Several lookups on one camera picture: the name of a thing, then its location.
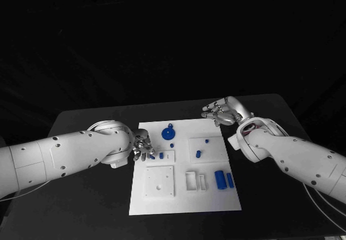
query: table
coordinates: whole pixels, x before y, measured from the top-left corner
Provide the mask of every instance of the table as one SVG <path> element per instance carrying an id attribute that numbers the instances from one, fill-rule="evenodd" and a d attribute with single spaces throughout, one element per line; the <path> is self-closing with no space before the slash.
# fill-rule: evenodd
<path id="1" fill-rule="evenodd" d="M 48 137 L 86 130 L 102 120 L 118 120 L 135 129 L 139 122 L 197 119 L 201 107 L 220 98 L 64 111 Z M 257 117 L 275 120 L 291 136 L 308 139 L 279 95 L 236 98 Z M 236 127 L 220 126 L 224 143 Z M 129 160 L 116 169 L 99 164 L 17 198 L 0 237 L 181 240 L 341 234 L 312 205 L 302 184 L 279 171 L 273 160 L 252 163 L 229 144 L 226 151 L 242 211 L 128 216 L 133 172 Z"/>

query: blue object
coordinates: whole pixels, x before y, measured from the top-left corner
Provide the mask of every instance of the blue object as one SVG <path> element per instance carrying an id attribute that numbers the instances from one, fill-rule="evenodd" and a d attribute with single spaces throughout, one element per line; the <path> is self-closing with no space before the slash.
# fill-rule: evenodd
<path id="1" fill-rule="evenodd" d="M 217 189 L 220 189 L 220 190 L 226 189 L 227 184 L 226 184 L 223 171 L 216 171 L 214 172 L 214 179 L 216 179 Z"/>
<path id="2" fill-rule="evenodd" d="M 230 173 L 226 174 L 226 179 L 227 179 L 227 185 L 229 185 L 229 187 L 233 188 L 234 185 L 233 185 L 233 180 L 232 180 Z"/>
<path id="3" fill-rule="evenodd" d="M 172 129 L 172 125 L 171 123 L 167 125 L 167 128 L 162 129 L 161 131 L 161 137 L 165 140 L 171 140 L 175 136 L 175 131 Z"/>

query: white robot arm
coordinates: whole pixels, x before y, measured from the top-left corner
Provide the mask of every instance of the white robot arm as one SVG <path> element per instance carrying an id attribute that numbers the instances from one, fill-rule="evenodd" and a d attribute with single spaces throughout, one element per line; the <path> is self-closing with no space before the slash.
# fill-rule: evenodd
<path id="1" fill-rule="evenodd" d="M 84 131 L 0 148 L 0 198 L 99 163 L 123 166 L 131 150 L 133 161 L 155 153 L 148 132 L 132 132 L 113 120 L 95 123 Z"/>
<path id="2" fill-rule="evenodd" d="M 255 163 L 270 157 L 281 171 L 346 204 L 346 157 L 317 144 L 288 136 L 270 120 L 255 117 L 239 101 L 224 97 L 203 107 L 201 116 L 216 127 L 239 127 L 227 141 Z"/>

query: blue block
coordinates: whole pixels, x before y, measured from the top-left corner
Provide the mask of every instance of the blue block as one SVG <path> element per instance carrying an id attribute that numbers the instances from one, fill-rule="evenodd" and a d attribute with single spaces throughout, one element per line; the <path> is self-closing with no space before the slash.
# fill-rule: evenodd
<path id="1" fill-rule="evenodd" d="M 226 174 L 226 179 L 227 179 L 227 184 L 229 184 L 229 187 L 233 188 L 234 185 L 233 185 L 233 180 L 232 180 L 232 176 L 230 176 L 230 173 Z"/>
<path id="2" fill-rule="evenodd" d="M 226 189 L 227 188 L 227 184 L 226 184 L 223 171 L 216 171 L 214 172 L 214 179 L 216 179 L 217 189 L 219 190 Z"/>

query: blue circular part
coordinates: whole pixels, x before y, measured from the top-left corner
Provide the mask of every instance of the blue circular part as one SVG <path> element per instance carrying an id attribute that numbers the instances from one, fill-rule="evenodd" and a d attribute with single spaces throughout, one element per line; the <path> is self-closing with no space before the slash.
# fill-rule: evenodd
<path id="1" fill-rule="evenodd" d="M 226 189 L 227 188 L 227 184 L 226 184 L 223 171 L 216 171 L 214 172 L 214 179 L 216 179 L 217 189 L 219 190 Z"/>
<path id="2" fill-rule="evenodd" d="M 171 140 L 175 136 L 175 131 L 172 129 L 172 125 L 171 123 L 167 125 L 167 128 L 162 129 L 161 131 L 161 137 L 165 140 Z"/>

